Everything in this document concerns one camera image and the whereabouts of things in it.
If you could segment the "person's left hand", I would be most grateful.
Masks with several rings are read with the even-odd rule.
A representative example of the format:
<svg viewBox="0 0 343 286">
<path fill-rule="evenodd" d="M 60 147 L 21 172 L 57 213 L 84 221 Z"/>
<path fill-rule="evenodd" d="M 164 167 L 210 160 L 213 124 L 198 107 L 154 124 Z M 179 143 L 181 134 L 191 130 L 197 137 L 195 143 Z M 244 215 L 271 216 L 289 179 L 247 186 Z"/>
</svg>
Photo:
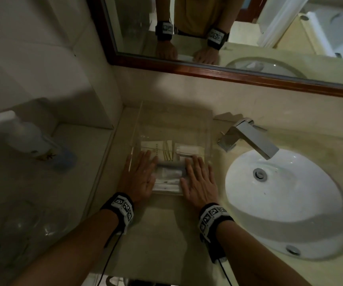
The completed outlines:
<svg viewBox="0 0 343 286">
<path fill-rule="evenodd" d="M 140 202 L 143 202 L 150 197 L 150 195 L 146 195 L 146 184 L 149 175 L 141 173 L 141 158 L 145 153 L 146 152 L 141 151 L 133 162 L 132 177 L 126 177 L 125 163 L 117 186 L 117 192 L 123 192 L 129 195 L 134 205 L 138 205 Z M 151 173 L 154 172 L 157 163 L 158 157 L 155 156 L 151 159 Z"/>
</svg>

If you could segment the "black right wrist tracker band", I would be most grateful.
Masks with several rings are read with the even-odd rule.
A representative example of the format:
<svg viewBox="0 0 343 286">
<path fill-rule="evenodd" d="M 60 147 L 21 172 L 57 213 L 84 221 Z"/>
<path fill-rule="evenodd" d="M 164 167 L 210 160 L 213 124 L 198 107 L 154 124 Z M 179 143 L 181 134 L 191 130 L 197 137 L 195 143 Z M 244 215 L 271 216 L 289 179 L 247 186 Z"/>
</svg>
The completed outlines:
<svg viewBox="0 0 343 286">
<path fill-rule="evenodd" d="M 224 221 L 234 221 L 234 219 L 225 208 L 217 203 L 208 203 L 199 212 L 199 238 L 206 246 L 213 264 L 227 261 L 223 247 L 216 236 L 218 225 Z"/>
</svg>

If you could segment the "person's right forearm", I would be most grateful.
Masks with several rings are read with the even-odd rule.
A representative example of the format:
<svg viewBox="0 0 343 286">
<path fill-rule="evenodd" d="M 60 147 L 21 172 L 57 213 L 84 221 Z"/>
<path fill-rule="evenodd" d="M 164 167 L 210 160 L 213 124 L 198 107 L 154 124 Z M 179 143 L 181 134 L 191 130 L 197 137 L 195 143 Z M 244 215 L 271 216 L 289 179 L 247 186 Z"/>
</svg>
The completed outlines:
<svg viewBox="0 0 343 286">
<path fill-rule="evenodd" d="M 216 238 L 239 286 L 312 286 L 234 221 L 221 222 Z"/>
</svg>

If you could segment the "clear acrylic box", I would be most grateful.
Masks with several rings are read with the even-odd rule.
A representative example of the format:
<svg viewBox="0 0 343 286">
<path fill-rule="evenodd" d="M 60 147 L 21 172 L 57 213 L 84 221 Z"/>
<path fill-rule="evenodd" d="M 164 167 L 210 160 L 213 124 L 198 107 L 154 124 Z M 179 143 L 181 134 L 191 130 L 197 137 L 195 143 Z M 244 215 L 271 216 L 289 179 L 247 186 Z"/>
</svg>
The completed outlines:
<svg viewBox="0 0 343 286">
<path fill-rule="evenodd" d="M 212 111 L 182 105 L 142 101 L 131 137 L 133 160 L 142 151 L 142 141 L 173 142 L 173 162 L 183 162 L 192 157 L 176 156 L 174 144 L 197 145 L 205 148 L 203 161 L 211 160 Z"/>
</svg>

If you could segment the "clear drinking glass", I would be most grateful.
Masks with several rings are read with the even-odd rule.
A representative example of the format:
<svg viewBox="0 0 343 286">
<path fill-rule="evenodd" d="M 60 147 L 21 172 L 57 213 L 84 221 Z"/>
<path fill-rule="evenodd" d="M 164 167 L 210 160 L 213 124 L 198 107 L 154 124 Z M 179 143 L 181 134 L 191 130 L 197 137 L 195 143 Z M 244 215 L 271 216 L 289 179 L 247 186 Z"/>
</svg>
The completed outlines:
<svg viewBox="0 0 343 286">
<path fill-rule="evenodd" d="M 38 253 L 43 253 L 65 235 L 71 220 L 69 207 L 44 207 L 36 234 Z"/>
<path fill-rule="evenodd" d="M 13 268 L 25 263 L 29 255 L 32 234 L 42 217 L 42 211 L 30 200 L 17 200 L 7 207 L 0 236 L 0 262 Z"/>
</svg>

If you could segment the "white flat sachet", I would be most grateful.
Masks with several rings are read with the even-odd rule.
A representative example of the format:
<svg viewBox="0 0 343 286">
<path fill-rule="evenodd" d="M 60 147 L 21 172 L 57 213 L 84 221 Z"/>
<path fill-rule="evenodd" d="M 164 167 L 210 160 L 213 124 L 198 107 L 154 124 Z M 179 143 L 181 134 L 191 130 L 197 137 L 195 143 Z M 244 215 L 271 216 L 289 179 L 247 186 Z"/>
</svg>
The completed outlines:
<svg viewBox="0 0 343 286">
<path fill-rule="evenodd" d="M 180 186 L 179 178 L 172 179 L 156 179 L 153 187 L 153 192 L 164 193 L 164 194 L 175 194 L 182 195 L 183 191 Z"/>
</svg>

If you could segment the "black wrist tracker band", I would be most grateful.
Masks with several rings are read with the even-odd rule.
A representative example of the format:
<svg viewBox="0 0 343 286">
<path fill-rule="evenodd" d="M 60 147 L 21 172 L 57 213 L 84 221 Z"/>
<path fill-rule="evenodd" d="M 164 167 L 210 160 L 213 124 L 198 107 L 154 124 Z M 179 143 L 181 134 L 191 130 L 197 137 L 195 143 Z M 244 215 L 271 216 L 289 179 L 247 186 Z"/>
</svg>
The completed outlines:
<svg viewBox="0 0 343 286">
<path fill-rule="evenodd" d="M 134 203 L 131 197 L 123 192 L 116 192 L 105 202 L 100 210 L 110 210 L 118 217 L 118 226 L 114 234 L 125 235 L 134 219 Z"/>
<path fill-rule="evenodd" d="M 213 264 L 227 261 L 223 247 L 216 236 L 218 225 L 224 221 L 234 221 L 234 219 L 225 208 L 217 203 L 208 203 L 199 212 L 199 238 L 206 246 Z"/>
</svg>

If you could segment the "white folded packet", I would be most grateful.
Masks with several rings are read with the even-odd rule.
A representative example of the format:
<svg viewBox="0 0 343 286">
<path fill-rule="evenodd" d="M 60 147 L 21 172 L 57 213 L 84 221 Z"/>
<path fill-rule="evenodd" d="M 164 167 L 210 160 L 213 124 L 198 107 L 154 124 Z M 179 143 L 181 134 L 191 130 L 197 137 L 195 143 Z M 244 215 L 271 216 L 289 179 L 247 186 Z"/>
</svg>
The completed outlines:
<svg viewBox="0 0 343 286">
<path fill-rule="evenodd" d="M 181 143 L 174 144 L 174 152 L 176 156 L 192 157 L 196 155 L 198 157 L 205 157 L 205 148 L 197 145 L 186 145 Z"/>
</svg>

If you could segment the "beige paper packet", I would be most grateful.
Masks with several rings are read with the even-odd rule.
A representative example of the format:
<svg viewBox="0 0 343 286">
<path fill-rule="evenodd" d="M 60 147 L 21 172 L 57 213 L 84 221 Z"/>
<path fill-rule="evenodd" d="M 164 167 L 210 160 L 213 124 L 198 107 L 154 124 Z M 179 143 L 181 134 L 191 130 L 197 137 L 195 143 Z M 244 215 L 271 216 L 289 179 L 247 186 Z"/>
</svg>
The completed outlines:
<svg viewBox="0 0 343 286">
<path fill-rule="evenodd" d="M 173 142 L 172 140 L 164 141 L 142 141 L 142 151 L 151 151 L 150 158 L 158 157 L 159 162 L 173 161 Z"/>
</svg>

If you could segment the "chrome square faucet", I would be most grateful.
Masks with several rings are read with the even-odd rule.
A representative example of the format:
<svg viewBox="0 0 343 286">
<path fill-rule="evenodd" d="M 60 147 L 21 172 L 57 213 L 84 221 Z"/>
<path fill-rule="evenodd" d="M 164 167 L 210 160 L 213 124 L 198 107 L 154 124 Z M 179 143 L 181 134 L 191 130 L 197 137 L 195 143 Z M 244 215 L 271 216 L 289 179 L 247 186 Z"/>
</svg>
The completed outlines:
<svg viewBox="0 0 343 286">
<path fill-rule="evenodd" d="M 245 140 L 265 160 L 271 159 L 279 151 L 279 148 L 260 131 L 260 127 L 254 125 L 251 118 L 243 118 L 234 123 L 226 133 L 222 133 L 217 145 L 225 152 L 229 152 L 240 139 Z"/>
</svg>

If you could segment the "person's right hand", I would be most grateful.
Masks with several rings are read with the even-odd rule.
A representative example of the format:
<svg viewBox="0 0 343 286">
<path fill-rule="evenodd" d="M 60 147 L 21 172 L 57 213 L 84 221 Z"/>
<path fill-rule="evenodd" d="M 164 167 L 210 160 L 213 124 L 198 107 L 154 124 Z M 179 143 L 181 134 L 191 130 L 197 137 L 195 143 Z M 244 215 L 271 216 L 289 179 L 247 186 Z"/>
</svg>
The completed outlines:
<svg viewBox="0 0 343 286">
<path fill-rule="evenodd" d="M 208 203 L 217 203 L 219 204 L 219 195 L 218 195 L 218 187 L 214 177 L 214 186 L 206 183 L 206 174 L 208 165 L 205 164 L 203 159 L 200 158 L 200 164 L 202 169 L 202 179 L 196 180 L 193 174 L 193 160 L 187 159 L 186 162 L 186 170 L 188 174 L 188 179 L 190 181 L 190 198 L 186 198 L 188 202 L 190 202 L 197 211 L 200 211 L 203 206 L 207 205 Z"/>
</svg>

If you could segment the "wood framed wall mirror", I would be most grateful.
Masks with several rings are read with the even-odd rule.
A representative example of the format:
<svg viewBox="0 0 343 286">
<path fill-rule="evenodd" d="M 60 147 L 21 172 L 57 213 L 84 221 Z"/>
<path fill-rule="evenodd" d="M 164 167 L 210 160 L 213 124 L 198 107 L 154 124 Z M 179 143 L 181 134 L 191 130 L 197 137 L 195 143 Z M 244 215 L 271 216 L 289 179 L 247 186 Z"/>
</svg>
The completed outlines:
<svg viewBox="0 0 343 286">
<path fill-rule="evenodd" d="M 343 0 L 86 0 L 109 64 L 343 98 Z"/>
</svg>

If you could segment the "grey rolled cloth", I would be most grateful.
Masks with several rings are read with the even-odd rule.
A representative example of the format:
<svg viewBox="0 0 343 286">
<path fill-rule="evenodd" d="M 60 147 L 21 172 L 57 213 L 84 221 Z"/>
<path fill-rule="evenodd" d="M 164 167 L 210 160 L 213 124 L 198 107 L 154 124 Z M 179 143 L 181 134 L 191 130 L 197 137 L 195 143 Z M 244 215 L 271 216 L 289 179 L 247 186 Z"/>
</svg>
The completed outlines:
<svg viewBox="0 0 343 286">
<path fill-rule="evenodd" d="M 187 177 L 188 175 L 185 163 L 180 161 L 161 161 L 158 163 L 155 173 L 158 178 L 163 179 Z"/>
</svg>

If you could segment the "black left wrist tracker band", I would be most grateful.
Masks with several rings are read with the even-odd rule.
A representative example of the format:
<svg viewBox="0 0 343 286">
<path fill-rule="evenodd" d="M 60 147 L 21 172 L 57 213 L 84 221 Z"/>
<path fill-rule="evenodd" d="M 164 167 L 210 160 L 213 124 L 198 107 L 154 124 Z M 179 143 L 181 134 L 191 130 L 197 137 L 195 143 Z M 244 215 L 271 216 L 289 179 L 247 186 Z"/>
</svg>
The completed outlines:
<svg viewBox="0 0 343 286">
<path fill-rule="evenodd" d="M 123 192 L 116 192 L 105 202 L 100 210 L 110 210 L 118 217 L 118 226 L 114 234 L 125 235 L 134 219 L 134 203 L 131 197 Z"/>
</svg>

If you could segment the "white pump soap bottle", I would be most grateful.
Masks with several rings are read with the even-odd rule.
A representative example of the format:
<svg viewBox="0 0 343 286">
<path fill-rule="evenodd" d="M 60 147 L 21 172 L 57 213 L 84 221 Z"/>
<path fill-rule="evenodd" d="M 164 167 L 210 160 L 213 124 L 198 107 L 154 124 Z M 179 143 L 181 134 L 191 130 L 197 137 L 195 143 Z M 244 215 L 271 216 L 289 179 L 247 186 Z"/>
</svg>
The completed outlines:
<svg viewBox="0 0 343 286">
<path fill-rule="evenodd" d="M 0 134 L 4 135 L 7 145 L 55 171 L 68 171 L 77 162 L 74 153 L 56 143 L 35 124 L 22 121 L 12 110 L 0 113 Z"/>
</svg>

